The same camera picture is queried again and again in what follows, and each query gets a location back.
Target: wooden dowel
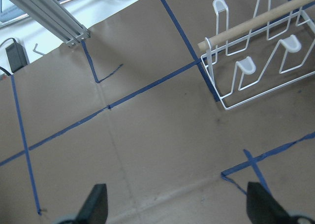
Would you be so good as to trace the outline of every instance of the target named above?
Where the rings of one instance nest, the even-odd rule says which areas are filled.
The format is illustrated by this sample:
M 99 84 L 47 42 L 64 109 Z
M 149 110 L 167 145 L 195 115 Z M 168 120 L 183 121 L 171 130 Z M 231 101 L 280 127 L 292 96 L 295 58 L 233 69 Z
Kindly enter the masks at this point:
M 211 38 L 209 38 L 211 46 L 216 46 L 220 43 L 224 43 L 229 39 L 235 38 L 237 36 L 240 36 L 241 34 L 244 34 L 251 29 L 258 28 L 264 24 L 266 24 L 269 21 L 275 20 L 288 12 L 295 10 L 301 6 L 304 6 L 314 0 L 291 0 L 289 2 L 286 2 L 285 4 L 282 4 L 276 8 L 271 9 L 270 11 L 267 11 L 255 18 L 252 18 L 246 22 L 243 22 L 233 28 L 230 28 L 227 31 L 224 31 L 222 33 L 219 33 L 218 35 L 215 35 Z M 208 44 L 206 41 L 203 41 L 201 43 L 198 43 L 198 47 L 201 52 L 205 52 L 207 49 L 209 49 Z

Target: white table surface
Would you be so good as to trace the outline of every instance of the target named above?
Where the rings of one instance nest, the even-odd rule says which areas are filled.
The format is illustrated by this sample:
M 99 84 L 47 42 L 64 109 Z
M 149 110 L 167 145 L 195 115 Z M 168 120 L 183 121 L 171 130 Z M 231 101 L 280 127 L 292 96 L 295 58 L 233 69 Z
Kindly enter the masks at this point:
M 86 28 L 101 22 L 109 16 L 126 8 L 138 0 L 73 0 L 63 6 Z M 11 4 L 3 0 L 3 9 Z M 36 21 L 28 18 L 14 25 L 0 29 L 0 42 L 13 37 L 22 44 L 26 50 L 29 62 L 32 63 L 42 57 L 33 52 L 35 44 L 38 44 L 37 51 L 49 53 L 62 44 L 62 41 L 46 30 Z M 9 72 L 10 66 L 6 56 L 5 48 L 12 42 L 8 41 L 0 48 L 0 66 Z

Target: cardboard floor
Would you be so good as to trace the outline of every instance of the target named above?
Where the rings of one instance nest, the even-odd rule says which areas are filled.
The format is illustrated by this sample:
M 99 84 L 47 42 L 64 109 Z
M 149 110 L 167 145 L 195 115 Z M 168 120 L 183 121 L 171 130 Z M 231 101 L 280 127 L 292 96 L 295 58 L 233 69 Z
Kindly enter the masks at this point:
M 215 33 L 212 1 L 166 0 L 198 57 L 197 43 Z M 234 26 L 252 17 L 256 0 L 226 2 Z M 197 65 L 189 65 L 196 59 L 161 0 L 140 0 L 90 31 L 86 45 L 99 79 L 123 64 L 100 84 L 82 46 L 62 45 L 14 74 L 42 216 L 11 79 L 0 82 L 0 223 L 51 224 L 74 216 L 96 183 L 107 184 L 109 224 L 250 223 L 246 196 L 221 172 L 247 161 L 243 149 L 258 156 L 314 133 L 314 76 L 225 111 Z M 304 43 L 291 56 L 295 63 L 314 35 L 305 27 L 285 36 L 291 33 Z M 262 67 L 275 43 L 258 36 L 239 58 L 253 54 Z M 238 59 L 220 57 L 226 69 Z M 310 70 L 314 51 L 302 73 Z M 262 86 L 275 80 L 269 79 Z M 228 82 L 222 77 L 223 91 Z M 279 203 L 313 218 L 314 145 L 306 139 L 258 163 Z M 244 189 L 258 181 L 251 167 L 229 177 Z

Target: black cable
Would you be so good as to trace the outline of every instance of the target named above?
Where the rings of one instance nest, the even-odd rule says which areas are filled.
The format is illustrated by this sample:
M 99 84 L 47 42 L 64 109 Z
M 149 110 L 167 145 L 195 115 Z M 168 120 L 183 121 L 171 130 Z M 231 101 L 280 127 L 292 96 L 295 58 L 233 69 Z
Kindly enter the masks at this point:
M 14 43 L 16 43 L 15 38 L 7 38 L 5 41 L 2 42 L 2 44 L 0 44 L 0 47 L 2 47 L 2 45 L 10 39 L 12 39 Z
M 0 70 L 2 70 L 7 76 L 12 75 L 10 72 L 8 72 L 6 69 L 0 66 Z

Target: wire dish rack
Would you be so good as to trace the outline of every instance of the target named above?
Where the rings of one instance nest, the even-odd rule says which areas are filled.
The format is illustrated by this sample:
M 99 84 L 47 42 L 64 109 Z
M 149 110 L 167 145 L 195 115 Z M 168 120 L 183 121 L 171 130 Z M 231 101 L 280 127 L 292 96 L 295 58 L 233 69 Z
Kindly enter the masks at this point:
M 260 3 L 261 1 L 257 0 L 256 6 L 253 12 L 253 18 L 257 16 L 257 11 L 258 11 L 258 7 Z M 229 9 L 224 0 L 214 0 L 213 8 L 216 14 L 216 35 L 218 35 L 220 14 L 222 12 L 225 12 L 225 15 L 226 15 L 225 30 L 226 31 L 229 30 Z M 268 0 L 268 11 L 271 10 L 270 8 L 271 8 L 271 0 Z M 280 28 L 280 26 L 282 28 L 284 26 L 285 29 L 281 31 L 280 33 L 277 33 L 271 36 L 271 30 L 273 28 L 276 29 L 277 27 Z M 292 28 L 292 26 L 294 26 L 295 28 L 301 27 L 301 28 L 310 29 L 312 36 L 307 45 L 303 46 L 303 43 L 301 43 L 298 36 L 296 36 L 295 34 L 291 34 L 289 36 L 288 34 L 285 34 L 288 32 L 290 28 Z M 244 53 L 249 48 L 250 39 L 253 36 L 263 34 L 264 32 L 266 32 L 266 41 L 272 42 L 274 47 L 271 52 L 264 53 L 265 55 L 269 56 L 269 58 L 266 58 L 265 65 L 257 67 L 253 58 L 251 56 L 244 55 Z M 241 42 L 245 43 L 244 48 L 240 50 L 236 50 L 236 51 L 231 51 L 232 46 L 234 46 L 235 48 L 235 45 Z M 218 46 L 218 45 L 214 46 L 211 43 L 211 39 L 208 39 L 208 38 L 205 38 L 205 43 L 209 49 L 207 49 L 206 53 L 201 56 L 201 60 L 202 60 L 204 68 L 206 69 L 206 72 L 208 73 L 209 79 L 212 85 L 214 86 L 215 91 L 217 92 L 219 99 L 225 110 L 235 108 L 255 98 L 258 98 L 274 90 L 277 90 L 281 87 L 287 86 L 289 84 L 292 84 L 296 81 L 302 80 L 306 77 L 309 77 L 315 74 L 314 67 L 313 69 L 311 69 L 311 72 L 307 72 L 303 75 L 296 74 L 298 69 L 303 68 L 304 63 L 307 60 L 308 56 L 310 55 L 315 44 L 315 24 L 312 21 L 312 19 L 308 16 L 306 11 L 303 10 L 302 6 L 298 9 L 290 11 L 289 14 L 286 14 L 285 16 L 282 16 L 279 19 L 265 23 L 265 25 L 263 27 L 260 27 L 259 29 L 249 30 L 249 32 L 246 35 L 242 36 L 241 38 L 238 38 L 231 42 L 229 42 L 229 40 L 226 40 L 225 44 L 222 46 Z M 300 51 L 302 47 L 305 49 L 304 52 L 306 52 L 305 54 L 303 53 L 303 56 L 301 56 L 301 51 Z M 272 60 L 274 57 L 279 57 L 279 53 L 283 54 L 281 56 L 282 61 L 280 65 L 275 65 L 273 64 Z M 246 57 L 235 61 L 235 64 L 232 63 L 231 65 L 220 66 L 220 67 L 226 67 L 226 70 L 233 71 L 233 73 L 230 74 L 230 75 L 233 75 L 230 78 L 230 90 L 223 94 L 219 86 L 220 83 L 217 82 L 217 80 L 219 79 L 215 79 L 217 76 L 216 76 L 216 69 L 214 66 L 218 63 L 219 57 L 220 58 L 222 57 L 221 55 L 225 55 L 224 58 L 226 58 L 226 57 L 231 57 L 233 55 L 237 56 L 238 54 L 240 56 L 243 56 L 243 57 L 246 56 Z M 295 64 L 295 65 L 290 64 L 291 62 L 287 61 L 288 54 L 289 55 L 296 54 L 296 56 L 301 58 L 300 63 Z M 277 74 L 283 77 L 284 80 L 289 78 L 287 76 L 288 74 L 293 75 L 294 76 L 293 79 L 291 77 L 289 80 L 285 82 L 283 80 L 279 80 L 278 83 L 276 83 L 276 85 L 272 85 L 268 89 L 264 89 L 263 91 L 260 91 L 259 90 L 259 87 L 261 85 L 260 82 L 264 77 L 266 77 L 266 71 L 269 68 L 274 69 L 275 67 L 277 67 Z M 256 76 L 256 78 L 253 80 L 251 77 L 251 82 L 248 83 L 248 80 L 245 80 L 245 79 L 249 77 L 249 75 L 253 75 L 253 74 Z M 254 87 L 256 87 L 256 90 L 255 90 L 256 93 L 254 95 L 250 93 L 246 95 L 246 91 Z M 239 93 L 240 91 L 242 91 L 243 93 L 242 97 L 240 97 L 238 100 L 234 100 L 232 104 L 226 102 L 226 100 L 229 97 L 231 97 L 235 93 Z

